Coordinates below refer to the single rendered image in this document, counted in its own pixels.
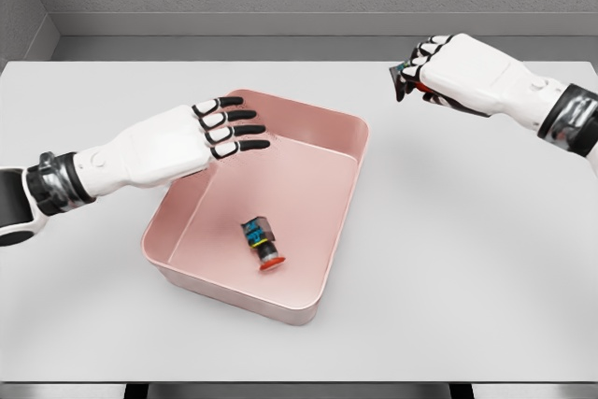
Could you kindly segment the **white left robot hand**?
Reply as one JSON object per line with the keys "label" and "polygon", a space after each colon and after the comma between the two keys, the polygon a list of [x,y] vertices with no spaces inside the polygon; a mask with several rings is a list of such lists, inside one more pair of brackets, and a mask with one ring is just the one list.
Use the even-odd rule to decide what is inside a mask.
{"label": "white left robot hand", "polygon": [[174,107],[121,132],[104,150],[107,166],[120,170],[123,185],[152,187],[206,169],[210,163],[249,150],[265,150],[265,127],[240,96]]}

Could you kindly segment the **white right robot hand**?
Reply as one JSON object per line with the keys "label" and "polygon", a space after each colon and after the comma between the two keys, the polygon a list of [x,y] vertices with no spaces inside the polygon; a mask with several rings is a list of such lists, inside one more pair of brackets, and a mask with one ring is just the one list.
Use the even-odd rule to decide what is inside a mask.
{"label": "white right robot hand", "polygon": [[431,36],[405,61],[405,75],[430,92],[429,103],[482,117],[504,112],[509,87],[532,72],[520,61],[467,34]]}

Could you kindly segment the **industrial switch with red button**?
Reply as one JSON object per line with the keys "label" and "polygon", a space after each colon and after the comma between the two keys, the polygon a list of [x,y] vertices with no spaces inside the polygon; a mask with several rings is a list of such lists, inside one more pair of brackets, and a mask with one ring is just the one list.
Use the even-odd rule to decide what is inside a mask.
{"label": "industrial switch with red button", "polygon": [[418,79],[404,74],[404,71],[407,68],[412,67],[414,67],[414,65],[410,61],[404,61],[389,69],[397,102],[401,102],[408,94],[415,90],[420,91],[421,93],[430,92],[430,90]]}
{"label": "industrial switch with red button", "polygon": [[271,270],[286,261],[275,245],[275,236],[266,217],[258,216],[241,224],[249,247],[256,253],[263,271]]}

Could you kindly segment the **pink rectangular basket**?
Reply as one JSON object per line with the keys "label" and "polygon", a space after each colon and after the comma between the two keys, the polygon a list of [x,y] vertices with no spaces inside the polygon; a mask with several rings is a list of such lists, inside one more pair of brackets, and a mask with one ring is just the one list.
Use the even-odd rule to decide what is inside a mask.
{"label": "pink rectangular basket", "polygon": [[[173,284],[291,325],[313,319],[369,137],[340,111],[242,90],[270,146],[173,182],[142,237]],[[263,216],[286,261],[261,271],[241,224]]]}

